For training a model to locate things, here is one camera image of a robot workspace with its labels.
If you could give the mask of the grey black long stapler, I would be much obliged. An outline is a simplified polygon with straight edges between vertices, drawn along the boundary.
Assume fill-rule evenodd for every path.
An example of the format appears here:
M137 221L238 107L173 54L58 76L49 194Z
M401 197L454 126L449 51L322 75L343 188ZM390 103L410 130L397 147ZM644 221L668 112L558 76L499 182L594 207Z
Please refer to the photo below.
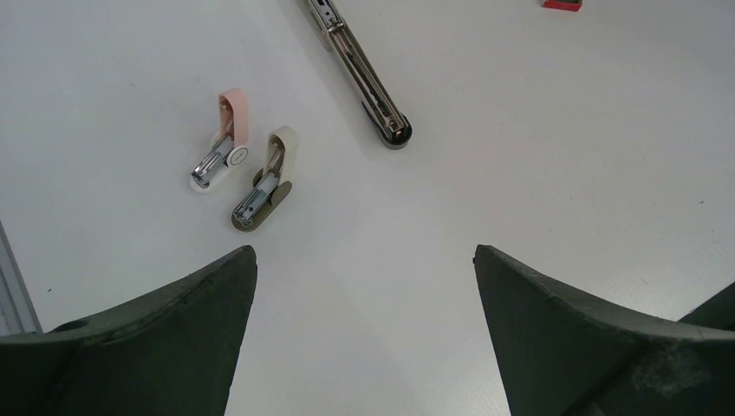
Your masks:
M351 78L361 105L383 145L399 150L413 136L408 118L395 105L340 11L329 0L309 0L310 13L328 47Z

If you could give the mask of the small beige stapler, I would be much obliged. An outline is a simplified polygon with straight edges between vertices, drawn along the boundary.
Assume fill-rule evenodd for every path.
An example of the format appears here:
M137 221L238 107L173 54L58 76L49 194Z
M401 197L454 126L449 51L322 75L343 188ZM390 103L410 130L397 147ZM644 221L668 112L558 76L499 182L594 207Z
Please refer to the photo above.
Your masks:
M265 163L253 178L250 192L231 213L231 223L237 230L256 230L288 196L299 143L292 127L283 126L269 134Z

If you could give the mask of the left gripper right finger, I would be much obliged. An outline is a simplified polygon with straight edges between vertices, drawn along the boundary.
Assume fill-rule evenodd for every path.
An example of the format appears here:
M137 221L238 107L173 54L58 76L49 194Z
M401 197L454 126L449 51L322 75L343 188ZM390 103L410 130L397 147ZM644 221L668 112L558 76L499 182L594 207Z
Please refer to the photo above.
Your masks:
M512 414L733 414L734 331L622 307L489 245L473 264Z

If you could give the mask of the small pink white stapler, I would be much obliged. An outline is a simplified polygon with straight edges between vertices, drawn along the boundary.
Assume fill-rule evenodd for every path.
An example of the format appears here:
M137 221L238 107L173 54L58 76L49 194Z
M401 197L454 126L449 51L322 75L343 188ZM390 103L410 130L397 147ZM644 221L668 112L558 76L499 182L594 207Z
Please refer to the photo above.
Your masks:
M195 192L211 192L244 164L249 149L250 102L245 92L231 88L218 96L220 125L209 152L190 173Z

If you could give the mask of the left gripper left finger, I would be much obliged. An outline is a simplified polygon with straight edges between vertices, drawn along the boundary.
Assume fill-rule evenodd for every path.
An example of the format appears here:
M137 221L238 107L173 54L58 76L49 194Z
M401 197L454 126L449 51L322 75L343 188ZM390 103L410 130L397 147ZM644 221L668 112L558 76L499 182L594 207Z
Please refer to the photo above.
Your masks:
M1 340L4 415L221 415L257 286L245 245L43 334Z

